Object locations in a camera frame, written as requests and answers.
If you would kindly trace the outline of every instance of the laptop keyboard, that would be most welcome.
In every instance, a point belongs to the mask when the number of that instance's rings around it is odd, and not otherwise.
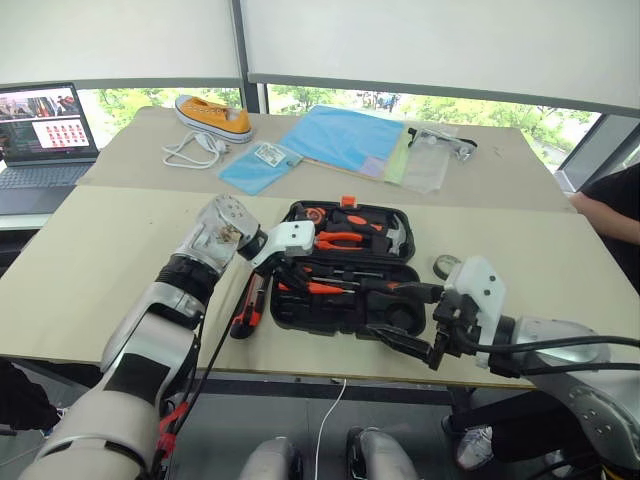
[[[7,168],[0,173],[0,188],[64,187],[75,185],[76,180],[91,165],[64,165],[59,167]]]

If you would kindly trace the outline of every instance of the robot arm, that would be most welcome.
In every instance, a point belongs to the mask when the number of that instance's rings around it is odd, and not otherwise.
[[[437,288],[422,285],[426,292]],[[401,293],[402,287],[396,290]],[[419,291],[414,286],[405,293]],[[615,352],[607,345],[638,348],[639,340],[596,338],[596,332],[574,322],[502,316],[505,285],[482,257],[456,265],[439,291],[438,296],[423,295],[426,303],[437,304],[433,346],[394,327],[369,329],[391,348],[420,358],[433,370],[445,353],[467,354],[475,355],[477,366],[497,375],[524,376],[573,412],[611,471],[626,478],[628,472],[640,470],[640,366],[615,363]]]
[[[195,368],[214,286],[236,251],[261,272],[311,252],[311,221],[268,233],[228,195],[216,197],[110,338],[103,378],[58,424],[21,478],[151,478],[164,400]]]

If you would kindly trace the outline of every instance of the laptop screen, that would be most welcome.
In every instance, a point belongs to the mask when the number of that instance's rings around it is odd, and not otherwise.
[[[7,165],[87,161],[97,154],[72,84],[0,89],[0,157]]]

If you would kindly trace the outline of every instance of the toolbox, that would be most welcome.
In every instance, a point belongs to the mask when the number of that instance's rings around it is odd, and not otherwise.
[[[420,280],[406,265],[415,245],[404,212],[343,197],[295,202],[284,218],[293,220],[312,220],[316,238],[311,255],[293,260],[309,277],[309,291],[293,291],[274,274],[270,309],[280,327],[359,338],[373,338],[367,325],[374,323],[411,335],[424,330],[424,304],[384,288]]]

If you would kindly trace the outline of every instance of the yellow sneaker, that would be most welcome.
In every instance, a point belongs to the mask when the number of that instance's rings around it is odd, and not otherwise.
[[[185,125],[211,132],[232,143],[251,140],[253,130],[246,109],[207,102],[191,95],[176,98],[176,114]]]

